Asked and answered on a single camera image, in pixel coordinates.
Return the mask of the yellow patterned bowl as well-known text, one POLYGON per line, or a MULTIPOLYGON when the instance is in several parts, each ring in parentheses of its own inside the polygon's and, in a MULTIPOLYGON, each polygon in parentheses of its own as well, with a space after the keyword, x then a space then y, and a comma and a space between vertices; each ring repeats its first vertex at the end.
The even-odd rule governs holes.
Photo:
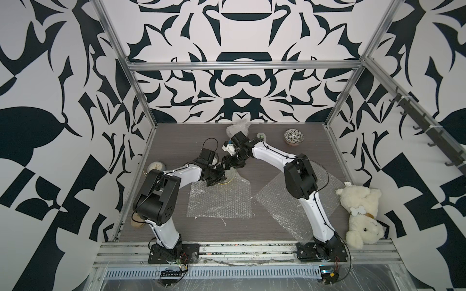
POLYGON ((219 182, 220 185, 227 185, 232 182, 237 176, 237 171, 235 169, 225 170, 224 175, 225 178, 219 182))

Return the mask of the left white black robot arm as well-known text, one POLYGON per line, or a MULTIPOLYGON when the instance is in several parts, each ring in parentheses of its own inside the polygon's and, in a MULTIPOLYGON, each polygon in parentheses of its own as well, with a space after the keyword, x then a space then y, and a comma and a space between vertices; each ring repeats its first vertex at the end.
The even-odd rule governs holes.
POLYGON ((221 165, 187 163, 174 170, 153 169, 133 201, 133 211, 150 225, 159 246, 174 250, 181 241, 172 219, 179 190, 199 181, 210 187, 225 179, 225 169, 221 165))

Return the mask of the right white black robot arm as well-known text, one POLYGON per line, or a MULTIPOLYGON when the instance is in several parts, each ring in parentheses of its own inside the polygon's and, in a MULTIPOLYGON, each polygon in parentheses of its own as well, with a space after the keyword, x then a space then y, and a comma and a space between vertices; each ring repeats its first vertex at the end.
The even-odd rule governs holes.
POLYGON ((293 155, 268 145, 263 139, 249 139, 243 132, 224 142, 222 159, 225 169, 239 169, 248 158, 262 160, 281 170, 288 193, 301 203, 311 224, 316 249, 330 254, 341 245, 319 197, 318 178, 306 155, 293 155))

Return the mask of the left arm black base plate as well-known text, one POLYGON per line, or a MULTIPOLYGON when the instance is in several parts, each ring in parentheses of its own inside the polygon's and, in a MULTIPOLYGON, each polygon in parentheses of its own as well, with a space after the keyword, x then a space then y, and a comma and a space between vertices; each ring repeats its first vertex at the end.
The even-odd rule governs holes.
POLYGON ((188 264, 199 259, 200 245, 178 242, 173 249, 154 244, 150 249, 148 264, 188 264))

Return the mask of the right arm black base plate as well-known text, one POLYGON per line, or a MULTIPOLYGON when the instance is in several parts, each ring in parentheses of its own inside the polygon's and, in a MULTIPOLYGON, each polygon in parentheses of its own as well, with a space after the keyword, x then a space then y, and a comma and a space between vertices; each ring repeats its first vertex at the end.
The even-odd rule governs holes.
POLYGON ((302 244, 296 243, 296 256, 302 263, 312 262, 336 262, 337 260, 346 262, 348 252, 344 243, 338 238, 333 238, 327 242, 315 241, 302 244))

